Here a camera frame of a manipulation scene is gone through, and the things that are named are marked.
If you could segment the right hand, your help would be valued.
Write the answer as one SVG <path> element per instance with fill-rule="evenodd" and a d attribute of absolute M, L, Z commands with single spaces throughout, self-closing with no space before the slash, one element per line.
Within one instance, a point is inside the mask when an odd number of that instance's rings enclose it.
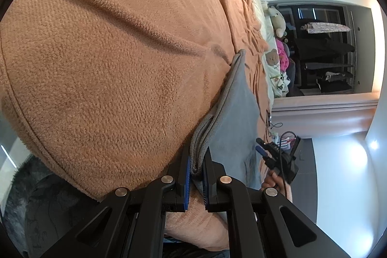
<path fill-rule="evenodd" d="M 274 170 L 270 170 L 267 173 L 262 183 L 262 189 L 267 188 L 275 188 L 290 202 L 293 201 L 293 195 L 290 185 L 281 176 L 277 175 Z"/>

